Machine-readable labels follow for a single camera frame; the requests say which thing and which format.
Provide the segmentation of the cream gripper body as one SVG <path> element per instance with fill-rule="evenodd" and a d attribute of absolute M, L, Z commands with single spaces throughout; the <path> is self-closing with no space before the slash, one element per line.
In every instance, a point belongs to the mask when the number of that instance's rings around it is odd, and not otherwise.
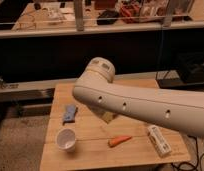
<path fill-rule="evenodd" d="M 116 117 L 115 113 L 100 108 L 96 108 L 94 113 L 106 123 L 110 123 Z"/>

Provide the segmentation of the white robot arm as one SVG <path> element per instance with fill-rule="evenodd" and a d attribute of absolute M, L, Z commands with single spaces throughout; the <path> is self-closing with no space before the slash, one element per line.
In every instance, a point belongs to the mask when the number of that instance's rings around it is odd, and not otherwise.
<path fill-rule="evenodd" d="M 204 139 L 204 92 L 114 84 L 115 67 L 93 58 L 74 84 L 73 97 L 87 105 Z"/>

